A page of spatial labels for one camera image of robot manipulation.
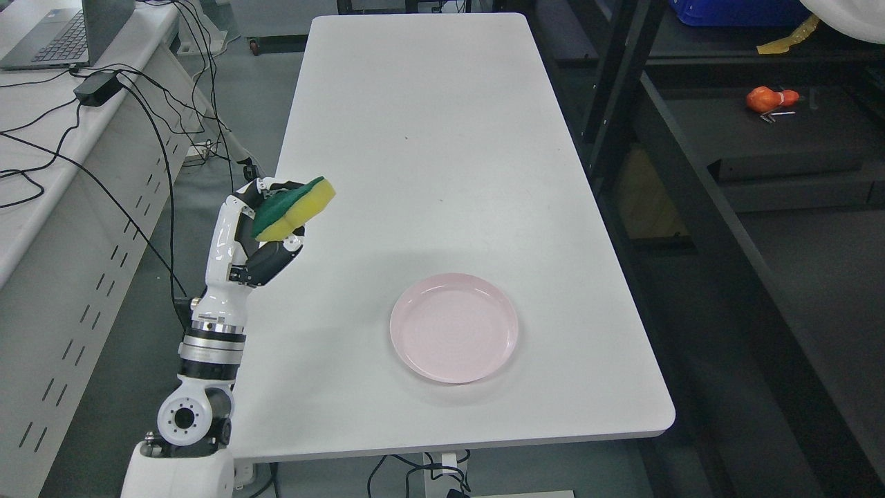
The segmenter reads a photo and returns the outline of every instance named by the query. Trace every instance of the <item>pink plate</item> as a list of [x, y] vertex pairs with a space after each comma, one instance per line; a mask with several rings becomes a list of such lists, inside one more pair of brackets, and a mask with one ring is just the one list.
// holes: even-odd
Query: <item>pink plate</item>
[[519, 324], [507, 296], [477, 276], [443, 273], [409, 287], [390, 315], [396, 353], [420, 375], [464, 384], [510, 358]]

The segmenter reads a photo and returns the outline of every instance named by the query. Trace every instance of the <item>laptop keyboard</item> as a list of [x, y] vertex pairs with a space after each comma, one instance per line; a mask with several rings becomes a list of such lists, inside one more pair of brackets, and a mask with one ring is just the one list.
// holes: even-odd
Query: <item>laptop keyboard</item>
[[68, 21], [65, 29], [41, 48], [31, 62], [77, 59], [86, 51], [86, 25], [83, 23], [83, 11]]

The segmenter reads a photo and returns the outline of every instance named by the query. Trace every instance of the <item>yellow tape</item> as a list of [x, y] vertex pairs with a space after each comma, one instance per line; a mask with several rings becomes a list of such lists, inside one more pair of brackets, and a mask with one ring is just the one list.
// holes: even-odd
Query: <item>yellow tape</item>
[[812, 33], [814, 33], [814, 30], [818, 28], [818, 23], [820, 23], [820, 19], [818, 19], [818, 16], [812, 14], [812, 16], [800, 24], [790, 36], [781, 38], [780, 40], [774, 40], [765, 45], [759, 45], [756, 47], [756, 51], [759, 52], [759, 55], [787, 53], [790, 47], [804, 42], [806, 38], [811, 36]]

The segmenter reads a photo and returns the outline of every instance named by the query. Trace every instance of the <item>laptop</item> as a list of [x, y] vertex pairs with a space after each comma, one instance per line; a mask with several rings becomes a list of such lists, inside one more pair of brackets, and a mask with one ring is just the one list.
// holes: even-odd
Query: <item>laptop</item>
[[0, 68], [92, 66], [134, 9], [134, 0], [82, 0], [82, 9], [53, 9], [0, 61]]

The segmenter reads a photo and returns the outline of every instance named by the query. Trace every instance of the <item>plate rim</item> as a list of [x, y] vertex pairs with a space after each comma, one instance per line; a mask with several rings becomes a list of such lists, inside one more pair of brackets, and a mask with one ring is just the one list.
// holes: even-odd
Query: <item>plate rim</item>
[[[496, 365], [495, 368], [491, 369], [489, 372], [483, 373], [479, 377], [471, 378], [469, 380], [457, 380], [456, 381], [456, 380], [452, 380], [450, 378], [444, 378], [444, 377], [437, 376], [437, 375], [435, 375], [431, 372], [427, 372], [425, 370], [421, 370], [420, 367], [417, 364], [415, 364], [415, 362], [410, 361], [403, 354], [403, 352], [400, 351], [400, 347], [397, 345], [397, 340], [394, 337], [394, 319], [397, 317], [398, 313], [403, 312], [402, 310], [406, 306], [405, 303], [407, 301], [404, 299], [405, 296], [412, 293], [416, 288], [427, 287], [429, 285], [429, 282], [433, 281], [434, 279], [444, 278], [447, 276], [467, 277], [468, 279], [473, 279], [474, 281], [482, 282], [484, 285], [487, 285], [491, 289], [494, 289], [496, 291], [496, 293], [499, 294], [501, 298], [503, 298], [503, 302], [501, 300], [498, 300], [498, 301], [501, 302], [501, 304], [505, 306], [506, 313], [508, 315], [511, 315], [512, 319], [513, 319], [514, 326], [512, 327], [512, 330], [510, 331], [510, 333], [508, 334], [508, 338], [510, 339], [509, 343], [511, 344], [511, 346], [508, 346], [506, 348], [503, 360], [501, 360], [500, 364]], [[432, 288], [438, 287], [438, 286], [439, 285], [430, 286], [430, 287], [427, 287], [426, 290], [429, 290], [429, 289], [432, 289]], [[488, 280], [486, 280], [484, 278], [481, 278], [481, 277], [473, 275], [473, 274], [463, 273], [463, 272], [446, 272], [446, 273], [438, 273], [438, 274], [435, 274], [432, 276], [428, 276], [426, 278], [422, 278], [418, 282], [415, 282], [414, 284], [408, 286], [400, 294], [399, 298], [396, 299], [396, 303], [394, 304], [393, 309], [390, 312], [388, 330], [389, 330], [390, 342], [393, 345], [394, 351], [396, 351], [396, 356], [398, 356], [399, 359], [406, 366], [409, 367], [409, 369], [411, 369], [412, 371], [414, 371], [415, 373], [419, 374], [420, 376], [422, 376], [424, 378], [428, 378], [428, 379], [434, 380], [436, 382], [441, 382], [441, 383], [449, 384], [449, 385], [462, 385], [462, 384], [469, 384], [471, 382], [475, 382], [477, 380], [488, 377], [488, 376], [494, 374], [495, 372], [497, 372], [498, 370], [500, 370], [501, 368], [503, 368], [503, 366], [505, 364], [507, 364], [507, 362], [510, 360], [511, 356], [513, 356], [513, 351], [515, 351], [515, 349], [516, 349], [517, 342], [519, 342], [519, 316], [516, 313], [516, 308], [513, 306], [513, 303], [510, 300], [510, 298], [498, 286], [492, 284], [491, 282], [489, 282]]]

